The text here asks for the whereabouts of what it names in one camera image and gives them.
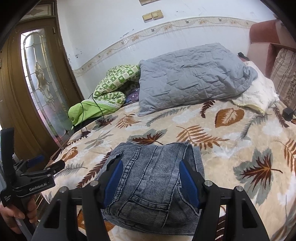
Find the person left hand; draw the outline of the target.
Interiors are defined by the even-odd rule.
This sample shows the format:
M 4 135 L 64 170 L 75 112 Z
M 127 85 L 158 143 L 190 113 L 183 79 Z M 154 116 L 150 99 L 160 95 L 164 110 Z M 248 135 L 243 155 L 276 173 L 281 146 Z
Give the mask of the person left hand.
M 35 202 L 35 197 L 36 197 L 35 195 L 31 196 L 27 205 L 27 217 L 29 218 L 30 223 L 36 223 L 38 221 L 37 205 Z M 3 204 L 1 203 L 1 216 L 11 231 L 13 231 L 16 234 L 22 233 L 15 220 L 16 218 L 18 219 L 25 218 L 25 214 L 22 211 L 20 211 L 14 205 L 8 205 L 4 207 Z

